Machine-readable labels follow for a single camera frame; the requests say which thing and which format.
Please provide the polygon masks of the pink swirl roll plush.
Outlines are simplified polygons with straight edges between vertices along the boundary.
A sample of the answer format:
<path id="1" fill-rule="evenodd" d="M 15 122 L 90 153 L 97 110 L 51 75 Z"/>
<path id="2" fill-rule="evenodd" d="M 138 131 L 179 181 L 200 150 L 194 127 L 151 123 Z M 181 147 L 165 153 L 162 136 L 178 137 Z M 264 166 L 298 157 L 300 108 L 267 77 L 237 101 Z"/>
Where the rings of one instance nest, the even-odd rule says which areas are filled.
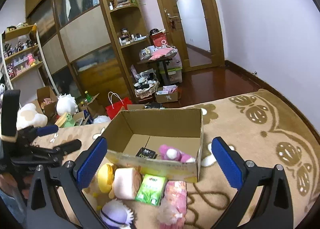
<path id="1" fill-rule="evenodd" d="M 110 199 L 135 200 L 141 183 L 141 175 L 133 167 L 117 169 L 108 196 Z"/>

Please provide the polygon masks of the purple white-haired plush doll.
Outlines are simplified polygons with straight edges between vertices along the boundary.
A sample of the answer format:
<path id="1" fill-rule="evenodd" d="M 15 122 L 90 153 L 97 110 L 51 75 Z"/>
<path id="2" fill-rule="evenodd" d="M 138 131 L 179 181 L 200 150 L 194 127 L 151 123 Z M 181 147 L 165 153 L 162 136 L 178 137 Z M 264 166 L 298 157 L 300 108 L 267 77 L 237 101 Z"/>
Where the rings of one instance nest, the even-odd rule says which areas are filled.
<path id="1" fill-rule="evenodd" d="M 104 204 L 100 217 L 109 228 L 131 228 L 134 220 L 133 211 L 118 199 Z"/>

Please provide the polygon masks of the black face mask packet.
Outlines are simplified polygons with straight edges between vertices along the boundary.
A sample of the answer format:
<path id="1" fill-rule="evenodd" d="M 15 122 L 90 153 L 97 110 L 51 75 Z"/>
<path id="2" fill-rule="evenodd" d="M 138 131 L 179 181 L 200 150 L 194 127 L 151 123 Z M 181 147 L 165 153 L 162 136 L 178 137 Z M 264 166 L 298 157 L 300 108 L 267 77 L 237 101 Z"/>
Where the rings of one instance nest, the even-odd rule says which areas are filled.
<path id="1" fill-rule="evenodd" d="M 142 147 L 138 153 L 136 154 L 137 157 L 146 158 L 146 159 L 155 159 L 157 154 L 155 151 Z"/>

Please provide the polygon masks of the green tissue pack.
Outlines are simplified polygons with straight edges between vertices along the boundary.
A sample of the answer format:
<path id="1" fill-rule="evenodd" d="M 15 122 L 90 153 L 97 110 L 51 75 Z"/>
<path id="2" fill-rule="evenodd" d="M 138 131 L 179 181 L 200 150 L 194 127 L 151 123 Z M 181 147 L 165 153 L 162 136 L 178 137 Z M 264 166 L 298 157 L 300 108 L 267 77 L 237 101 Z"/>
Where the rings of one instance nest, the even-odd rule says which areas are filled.
<path id="1" fill-rule="evenodd" d="M 149 174 L 144 175 L 135 200 L 144 204 L 159 206 L 166 184 L 166 177 Z"/>

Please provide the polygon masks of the pink plush toy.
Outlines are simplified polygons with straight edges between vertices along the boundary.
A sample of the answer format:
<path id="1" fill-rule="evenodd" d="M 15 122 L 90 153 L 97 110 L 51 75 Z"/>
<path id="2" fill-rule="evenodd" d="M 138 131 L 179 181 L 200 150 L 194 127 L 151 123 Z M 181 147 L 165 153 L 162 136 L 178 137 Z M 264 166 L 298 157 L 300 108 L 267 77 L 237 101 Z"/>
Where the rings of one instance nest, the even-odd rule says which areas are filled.
<path id="1" fill-rule="evenodd" d="M 194 163 L 196 161 L 196 159 L 189 154 L 167 145 L 161 145 L 159 147 L 159 153 L 162 160 L 177 161 L 183 164 Z"/>

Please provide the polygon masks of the pink tissue pack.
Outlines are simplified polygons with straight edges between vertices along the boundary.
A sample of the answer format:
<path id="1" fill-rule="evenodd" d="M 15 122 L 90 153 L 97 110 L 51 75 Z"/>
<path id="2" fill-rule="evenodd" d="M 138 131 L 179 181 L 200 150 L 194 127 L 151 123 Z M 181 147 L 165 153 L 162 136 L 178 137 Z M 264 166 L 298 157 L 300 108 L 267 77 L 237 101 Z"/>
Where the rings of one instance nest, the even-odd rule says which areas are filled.
<path id="1" fill-rule="evenodd" d="M 187 184 L 185 181 L 168 181 L 159 206 L 159 228 L 184 228 L 187 213 Z"/>

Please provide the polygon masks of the large white cow plush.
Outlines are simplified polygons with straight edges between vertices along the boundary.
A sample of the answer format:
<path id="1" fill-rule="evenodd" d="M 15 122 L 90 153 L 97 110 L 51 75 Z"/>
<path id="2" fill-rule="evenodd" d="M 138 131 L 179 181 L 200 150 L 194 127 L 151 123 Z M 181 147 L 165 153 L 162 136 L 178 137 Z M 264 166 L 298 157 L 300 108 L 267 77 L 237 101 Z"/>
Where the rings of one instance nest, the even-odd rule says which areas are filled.
<path id="1" fill-rule="evenodd" d="M 18 110 L 16 122 L 18 131 L 29 126 L 45 127 L 47 123 L 47 116 L 39 113 L 36 105 L 33 103 L 28 103 Z"/>

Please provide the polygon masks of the green frog burger plush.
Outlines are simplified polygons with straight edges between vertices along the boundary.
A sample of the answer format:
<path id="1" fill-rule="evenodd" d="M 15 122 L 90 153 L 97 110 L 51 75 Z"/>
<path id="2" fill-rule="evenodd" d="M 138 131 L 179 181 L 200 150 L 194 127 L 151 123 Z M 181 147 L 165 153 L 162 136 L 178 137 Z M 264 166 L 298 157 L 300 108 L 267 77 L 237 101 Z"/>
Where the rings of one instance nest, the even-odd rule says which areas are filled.
<path id="1" fill-rule="evenodd" d="M 57 119 L 55 125 L 59 128 L 67 128 L 75 126 L 75 120 L 71 113 L 64 113 L 61 117 Z"/>

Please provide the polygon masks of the open cardboard box left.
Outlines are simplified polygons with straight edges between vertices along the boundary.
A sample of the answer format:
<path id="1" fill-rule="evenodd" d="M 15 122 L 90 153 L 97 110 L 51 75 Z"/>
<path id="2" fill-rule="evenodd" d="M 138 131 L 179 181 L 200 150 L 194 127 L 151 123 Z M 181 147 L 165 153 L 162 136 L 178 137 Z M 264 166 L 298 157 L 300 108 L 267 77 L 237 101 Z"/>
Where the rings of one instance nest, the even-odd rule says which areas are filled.
<path id="1" fill-rule="evenodd" d="M 36 110 L 50 120 L 56 113 L 57 97 L 50 86 L 39 88 L 37 98 L 32 101 Z"/>

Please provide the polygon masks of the open cardboard box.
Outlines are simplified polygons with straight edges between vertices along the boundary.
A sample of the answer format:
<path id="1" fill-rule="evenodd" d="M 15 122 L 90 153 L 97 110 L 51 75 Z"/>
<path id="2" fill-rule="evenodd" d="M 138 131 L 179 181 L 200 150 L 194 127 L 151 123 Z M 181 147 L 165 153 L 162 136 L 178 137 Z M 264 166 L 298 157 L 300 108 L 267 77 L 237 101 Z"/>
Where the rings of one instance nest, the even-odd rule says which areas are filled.
<path id="1" fill-rule="evenodd" d="M 106 158 L 118 167 L 134 167 L 140 174 L 196 183 L 200 177 L 203 115 L 199 108 L 135 109 L 120 111 L 102 133 Z M 162 160 L 159 147 L 167 145 L 189 154 L 194 163 Z M 142 148 L 155 159 L 137 157 Z"/>
<path id="2" fill-rule="evenodd" d="M 50 86 L 39 88 L 37 98 L 32 101 L 36 110 L 50 120 L 56 113 L 57 97 Z"/>

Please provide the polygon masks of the white round plush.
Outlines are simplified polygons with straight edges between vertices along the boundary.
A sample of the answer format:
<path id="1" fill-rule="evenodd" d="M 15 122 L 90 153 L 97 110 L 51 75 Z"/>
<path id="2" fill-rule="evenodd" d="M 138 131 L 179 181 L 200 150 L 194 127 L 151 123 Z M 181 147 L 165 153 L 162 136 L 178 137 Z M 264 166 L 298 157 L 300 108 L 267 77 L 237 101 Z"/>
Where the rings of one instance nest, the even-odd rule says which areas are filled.
<path id="1" fill-rule="evenodd" d="M 59 95 L 57 97 L 56 103 L 56 112 L 59 116 L 62 116 L 65 113 L 74 115 L 78 113 L 78 105 L 76 104 L 75 97 L 71 94 Z"/>

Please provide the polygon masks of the green glass bottle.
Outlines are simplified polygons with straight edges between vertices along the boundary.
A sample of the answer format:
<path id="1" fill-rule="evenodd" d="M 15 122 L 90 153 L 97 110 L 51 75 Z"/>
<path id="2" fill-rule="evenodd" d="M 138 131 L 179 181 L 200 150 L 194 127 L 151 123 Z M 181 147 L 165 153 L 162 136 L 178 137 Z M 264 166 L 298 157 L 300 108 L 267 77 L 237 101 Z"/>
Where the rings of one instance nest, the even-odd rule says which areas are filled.
<path id="1" fill-rule="evenodd" d="M 85 96 L 88 102 L 92 101 L 92 97 L 90 96 L 90 94 L 88 93 L 88 91 L 85 91 Z"/>

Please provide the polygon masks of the red paper gift bag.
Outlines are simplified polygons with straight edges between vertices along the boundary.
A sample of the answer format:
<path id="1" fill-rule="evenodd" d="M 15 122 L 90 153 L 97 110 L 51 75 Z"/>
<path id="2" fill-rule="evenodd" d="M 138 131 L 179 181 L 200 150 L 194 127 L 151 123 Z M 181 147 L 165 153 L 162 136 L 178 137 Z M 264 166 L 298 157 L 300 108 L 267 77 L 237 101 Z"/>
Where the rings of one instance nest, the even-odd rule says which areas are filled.
<path id="1" fill-rule="evenodd" d="M 107 96 L 108 96 L 110 105 L 106 106 L 105 110 L 106 110 L 106 113 L 107 113 L 108 117 L 111 120 L 118 114 L 118 112 L 121 109 L 128 110 L 128 105 L 132 104 L 132 101 L 128 97 L 121 99 L 120 96 L 117 93 L 114 93 L 114 92 L 109 92 Z M 119 101 L 118 102 L 113 102 L 112 101 L 112 96 L 115 96 L 116 98 L 118 98 Z"/>

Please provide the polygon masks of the beige flower blanket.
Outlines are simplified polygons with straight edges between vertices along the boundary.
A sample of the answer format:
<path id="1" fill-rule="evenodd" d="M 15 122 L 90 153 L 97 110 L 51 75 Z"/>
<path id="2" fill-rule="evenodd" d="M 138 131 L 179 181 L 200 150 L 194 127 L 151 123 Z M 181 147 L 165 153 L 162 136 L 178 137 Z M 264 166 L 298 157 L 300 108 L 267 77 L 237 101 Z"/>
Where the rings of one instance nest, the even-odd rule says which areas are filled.
<path id="1" fill-rule="evenodd" d="M 319 143 L 266 90 L 185 108 L 120 111 L 61 128 L 78 139 L 60 167 L 35 170 L 27 228 L 295 228 L 319 202 Z"/>

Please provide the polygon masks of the white figurine shelf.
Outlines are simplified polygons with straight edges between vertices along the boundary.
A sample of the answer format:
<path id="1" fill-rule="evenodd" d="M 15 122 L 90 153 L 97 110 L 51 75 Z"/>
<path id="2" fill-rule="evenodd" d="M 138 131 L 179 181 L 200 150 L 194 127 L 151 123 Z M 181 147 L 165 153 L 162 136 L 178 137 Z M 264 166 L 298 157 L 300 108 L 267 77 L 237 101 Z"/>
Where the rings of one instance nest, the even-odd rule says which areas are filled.
<path id="1" fill-rule="evenodd" d="M 37 24 L 20 23 L 1 34 L 1 81 L 6 89 L 21 91 L 22 103 L 36 99 L 47 83 L 54 85 Z"/>

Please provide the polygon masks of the lace-trimmed basket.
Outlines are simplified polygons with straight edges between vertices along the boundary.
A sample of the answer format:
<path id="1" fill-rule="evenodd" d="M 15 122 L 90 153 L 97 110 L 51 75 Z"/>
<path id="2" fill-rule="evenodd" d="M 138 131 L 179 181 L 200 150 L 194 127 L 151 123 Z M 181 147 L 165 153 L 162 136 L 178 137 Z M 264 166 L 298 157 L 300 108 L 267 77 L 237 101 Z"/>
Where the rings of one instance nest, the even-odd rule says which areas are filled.
<path id="1" fill-rule="evenodd" d="M 148 96 L 153 95 L 159 87 L 158 80 L 149 80 L 147 85 L 148 88 L 135 89 L 135 96 L 140 99 L 147 98 Z"/>

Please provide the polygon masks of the wooden wardrobe cabinet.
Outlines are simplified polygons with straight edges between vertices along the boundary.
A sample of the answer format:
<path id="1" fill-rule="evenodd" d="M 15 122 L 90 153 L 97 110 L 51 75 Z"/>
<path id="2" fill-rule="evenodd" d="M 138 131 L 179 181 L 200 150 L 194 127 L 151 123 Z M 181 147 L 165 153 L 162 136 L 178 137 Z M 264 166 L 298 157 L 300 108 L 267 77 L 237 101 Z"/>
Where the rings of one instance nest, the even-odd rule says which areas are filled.
<path id="1" fill-rule="evenodd" d="M 88 93 L 103 106 L 109 92 L 129 96 L 106 0 L 25 0 L 25 7 L 60 94 L 80 99 Z"/>

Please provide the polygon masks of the small cardboard box on floor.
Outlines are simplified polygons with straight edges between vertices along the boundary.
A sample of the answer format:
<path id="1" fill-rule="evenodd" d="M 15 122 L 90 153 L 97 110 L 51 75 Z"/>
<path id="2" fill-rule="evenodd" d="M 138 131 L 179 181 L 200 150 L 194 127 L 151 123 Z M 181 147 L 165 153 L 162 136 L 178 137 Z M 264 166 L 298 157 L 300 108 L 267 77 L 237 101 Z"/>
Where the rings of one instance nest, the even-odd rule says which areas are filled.
<path id="1" fill-rule="evenodd" d="M 159 87 L 155 92 L 156 101 L 160 104 L 178 101 L 178 86 L 169 85 Z"/>

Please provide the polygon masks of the wooden corner shelf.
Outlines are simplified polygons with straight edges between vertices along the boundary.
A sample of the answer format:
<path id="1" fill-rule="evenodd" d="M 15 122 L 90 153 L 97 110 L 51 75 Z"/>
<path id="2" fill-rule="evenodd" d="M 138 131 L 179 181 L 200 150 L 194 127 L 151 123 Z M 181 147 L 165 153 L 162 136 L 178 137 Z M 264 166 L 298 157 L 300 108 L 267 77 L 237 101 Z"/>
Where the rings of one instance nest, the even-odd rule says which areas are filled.
<path id="1" fill-rule="evenodd" d="M 138 104 L 150 102 L 150 95 L 143 99 L 135 95 L 136 80 L 132 72 L 140 73 L 150 68 L 139 58 L 140 51 L 151 45 L 139 0 L 102 0 L 102 3 L 131 100 Z"/>

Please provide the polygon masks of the small black side table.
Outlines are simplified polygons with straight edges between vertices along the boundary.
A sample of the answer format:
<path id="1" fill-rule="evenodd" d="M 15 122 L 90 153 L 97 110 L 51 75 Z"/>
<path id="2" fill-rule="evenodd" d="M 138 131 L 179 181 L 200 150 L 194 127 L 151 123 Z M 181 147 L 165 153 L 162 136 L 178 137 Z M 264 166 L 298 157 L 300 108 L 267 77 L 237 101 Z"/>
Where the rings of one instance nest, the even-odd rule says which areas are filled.
<path id="1" fill-rule="evenodd" d="M 138 65 L 155 64 L 156 65 L 156 76 L 160 82 L 160 85 L 161 86 L 170 85 L 167 63 L 169 63 L 176 56 L 176 54 L 177 54 L 176 52 L 173 52 L 172 54 L 170 54 L 168 56 L 162 56 L 156 60 L 140 60 L 139 62 L 137 62 L 137 64 Z M 163 76 L 160 74 L 160 64 L 162 64 L 162 66 L 163 66 L 165 78 L 163 78 Z"/>

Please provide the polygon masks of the pink cloth on table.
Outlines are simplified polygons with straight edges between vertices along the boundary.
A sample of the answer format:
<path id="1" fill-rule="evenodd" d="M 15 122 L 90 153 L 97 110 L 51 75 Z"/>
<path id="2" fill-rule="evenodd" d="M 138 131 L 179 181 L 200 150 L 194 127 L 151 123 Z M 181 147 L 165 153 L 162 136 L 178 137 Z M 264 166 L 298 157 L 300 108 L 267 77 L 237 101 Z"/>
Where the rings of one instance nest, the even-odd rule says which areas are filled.
<path id="1" fill-rule="evenodd" d="M 172 54 L 174 54 L 176 52 L 177 51 L 171 47 L 160 48 L 159 50 L 152 52 L 152 55 L 149 58 L 149 61 L 156 61 L 156 60 L 161 59 L 163 57 L 171 56 Z"/>

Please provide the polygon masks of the clear plastic storage bin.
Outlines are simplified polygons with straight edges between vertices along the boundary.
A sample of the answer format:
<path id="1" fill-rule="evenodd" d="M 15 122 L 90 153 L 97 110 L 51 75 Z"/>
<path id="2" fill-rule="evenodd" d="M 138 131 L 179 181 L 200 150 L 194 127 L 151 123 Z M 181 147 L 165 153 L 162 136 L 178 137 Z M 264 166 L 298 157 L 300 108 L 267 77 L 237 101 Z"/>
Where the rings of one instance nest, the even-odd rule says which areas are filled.
<path id="1" fill-rule="evenodd" d="M 168 77 L 166 76 L 164 70 L 160 71 L 160 74 L 162 75 L 162 78 L 164 79 L 164 82 L 166 84 L 171 85 L 171 84 L 182 82 L 182 68 L 181 67 L 167 69 L 167 71 L 168 71 Z"/>

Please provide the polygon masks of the red box on table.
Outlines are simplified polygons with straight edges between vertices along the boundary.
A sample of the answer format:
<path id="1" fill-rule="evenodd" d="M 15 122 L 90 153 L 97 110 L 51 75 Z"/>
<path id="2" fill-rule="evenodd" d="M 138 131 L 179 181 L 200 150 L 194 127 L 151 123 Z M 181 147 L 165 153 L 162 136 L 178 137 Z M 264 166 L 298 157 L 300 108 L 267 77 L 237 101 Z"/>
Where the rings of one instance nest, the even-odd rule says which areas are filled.
<path id="1" fill-rule="evenodd" d="M 158 29 L 153 29 L 150 31 L 150 38 L 155 47 L 162 47 L 163 45 L 167 45 L 167 36 L 165 31 Z"/>

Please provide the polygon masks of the wooden glass door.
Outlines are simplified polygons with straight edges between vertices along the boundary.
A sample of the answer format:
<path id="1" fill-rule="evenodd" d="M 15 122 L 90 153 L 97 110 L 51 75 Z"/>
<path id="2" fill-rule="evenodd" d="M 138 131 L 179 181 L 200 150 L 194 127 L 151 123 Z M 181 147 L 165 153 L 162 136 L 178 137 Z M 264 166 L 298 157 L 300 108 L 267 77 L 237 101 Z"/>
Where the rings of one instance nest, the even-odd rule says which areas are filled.
<path id="1" fill-rule="evenodd" d="M 157 0 L 168 41 L 185 72 L 223 66 L 225 55 L 216 0 Z"/>

